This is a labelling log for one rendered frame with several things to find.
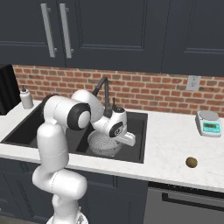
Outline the dark cupboard door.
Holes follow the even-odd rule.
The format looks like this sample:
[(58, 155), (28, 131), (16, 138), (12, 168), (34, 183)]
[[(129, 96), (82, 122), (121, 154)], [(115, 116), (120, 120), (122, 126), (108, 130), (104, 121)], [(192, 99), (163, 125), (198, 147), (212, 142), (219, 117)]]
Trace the dark cupboard door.
[[(47, 4), (52, 38), (51, 58), (41, 4)], [(0, 64), (64, 67), (66, 65), (56, 0), (0, 0)]]
[(224, 0), (171, 0), (161, 72), (224, 77)]
[(57, 0), (67, 13), (73, 57), (68, 67), (161, 70), (170, 0)]
[(148, 182), (88, 171), (87, 192), (79, 200), (89, 224), (144, 224)]
[(53, 216), (52, 195), (32, 183), (39, 164), (0, 158), (0, 169), (26, 221), (46, 224)]

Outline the teal kitchen scale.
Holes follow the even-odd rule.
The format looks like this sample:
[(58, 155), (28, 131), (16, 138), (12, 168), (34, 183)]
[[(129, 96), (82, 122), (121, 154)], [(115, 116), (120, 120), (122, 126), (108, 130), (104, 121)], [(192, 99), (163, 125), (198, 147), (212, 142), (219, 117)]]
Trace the teal kitchen scale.
[(222, 126), (218, 114), (209, 110), (201, 110), (195, 116), (199, 133), (204, 137), (221, 137)]

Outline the brown kiwi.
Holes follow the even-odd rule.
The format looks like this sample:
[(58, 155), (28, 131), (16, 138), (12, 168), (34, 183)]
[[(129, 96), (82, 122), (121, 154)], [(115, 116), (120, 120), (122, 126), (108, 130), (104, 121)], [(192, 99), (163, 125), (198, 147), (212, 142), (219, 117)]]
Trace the brown kiwi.
[(198, 161), (194, 157), (188, 157), (185, 161), (185, 164), (190, 168), (195, 168), (198, 165)]

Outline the dark upper cupboard door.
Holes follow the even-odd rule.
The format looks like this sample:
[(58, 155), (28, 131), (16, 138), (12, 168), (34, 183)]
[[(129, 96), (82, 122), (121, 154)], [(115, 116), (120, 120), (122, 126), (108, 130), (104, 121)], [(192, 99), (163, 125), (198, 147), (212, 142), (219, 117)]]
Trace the dark upper cupboard door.
[(68, 67), (161, 70), (170, 0), (57, 0), (67, 13), (73, 57)]
[(161, 72), (224, 77), (224, 0), (171, 0)]
[[(52, 38), (51, 58), (41, 4), (47, 4)], [(0, 64), (64, 67), (66, 65), (56, 0), (0, 0)]]

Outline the black sink faucet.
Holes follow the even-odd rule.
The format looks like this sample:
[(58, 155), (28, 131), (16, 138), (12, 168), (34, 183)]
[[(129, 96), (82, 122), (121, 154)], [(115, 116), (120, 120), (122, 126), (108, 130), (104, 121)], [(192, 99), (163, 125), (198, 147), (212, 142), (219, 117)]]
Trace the black sink faucet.
[(112, 116), (112, 106), (109, 103), (109, 81), (108, 78), (103, 76), (100, 81), (98, 82), (96, 88), (92, 92), (94, 96), (98, 95), (98, 92), (100, 91), (101, 87), (105, 87), (105, 109), (104, 109), (104, 115), (107, 118), (110, 118)]

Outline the white soap dispenser bottle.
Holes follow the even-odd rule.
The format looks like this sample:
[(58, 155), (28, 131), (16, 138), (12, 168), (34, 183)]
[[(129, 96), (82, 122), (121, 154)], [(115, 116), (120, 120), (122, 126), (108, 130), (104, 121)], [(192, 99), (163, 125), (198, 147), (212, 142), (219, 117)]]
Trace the white soap dispenser bottle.
[(31, 109), (33, 107), (32, 95), (25, 86), (22, 86), (22, 89), (20, 90), (20, 98), (24, 109)]

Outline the dark lower cupboard door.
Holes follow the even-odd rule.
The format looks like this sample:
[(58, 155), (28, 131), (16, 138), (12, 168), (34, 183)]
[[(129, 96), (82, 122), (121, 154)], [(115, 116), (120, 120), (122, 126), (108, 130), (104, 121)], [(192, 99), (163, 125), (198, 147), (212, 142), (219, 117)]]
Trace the dark lower cupboard door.
[(79, 200), (89, 224), (144, 224), (148, 182), (88, 171), (87, 192)]
[(46, 224), (53, 216), (52, 195), (32, 183), (39, 164), (0, 158), (0, 169), (26, 221)]

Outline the grey wall outlet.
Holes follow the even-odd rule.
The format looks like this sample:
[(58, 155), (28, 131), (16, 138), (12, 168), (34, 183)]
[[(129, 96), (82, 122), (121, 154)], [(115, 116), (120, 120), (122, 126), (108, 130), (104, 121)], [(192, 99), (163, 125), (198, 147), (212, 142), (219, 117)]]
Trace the grey wall outlet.
[(200, 88), (201, 77), (197, 75), (189, 75), (187, 78), (186, 90), (198, 91)]

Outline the grey dishwasher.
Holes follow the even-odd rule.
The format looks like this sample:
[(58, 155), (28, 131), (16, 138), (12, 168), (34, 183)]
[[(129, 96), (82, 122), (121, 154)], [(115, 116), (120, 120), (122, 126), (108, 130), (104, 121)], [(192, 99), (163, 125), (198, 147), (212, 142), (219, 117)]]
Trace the grey dishwasher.
[(150, 181), (143, 224), (224, 224), (224, 212), (162, 201), (162, 193), (173, 199), (224, 207), (224, 192)]

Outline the black appliance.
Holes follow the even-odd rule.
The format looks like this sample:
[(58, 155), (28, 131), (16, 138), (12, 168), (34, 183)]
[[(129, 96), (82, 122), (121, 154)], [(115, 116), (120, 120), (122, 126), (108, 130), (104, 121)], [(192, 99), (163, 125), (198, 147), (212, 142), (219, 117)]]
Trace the black appliance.
[(21, 102), (19, 95), (12, 65), (0, 64), (0, 116), (6, 116)]

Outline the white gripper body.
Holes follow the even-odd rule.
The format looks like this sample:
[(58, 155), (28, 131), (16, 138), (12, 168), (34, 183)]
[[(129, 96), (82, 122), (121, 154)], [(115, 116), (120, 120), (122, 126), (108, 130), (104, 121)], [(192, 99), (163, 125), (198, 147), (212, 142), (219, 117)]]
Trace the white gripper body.
[(123, 144), (134, 146), (136, 143), (136, 136), (132, 133), (125, 133), (123, 136), (119, 136), (117, 140)]

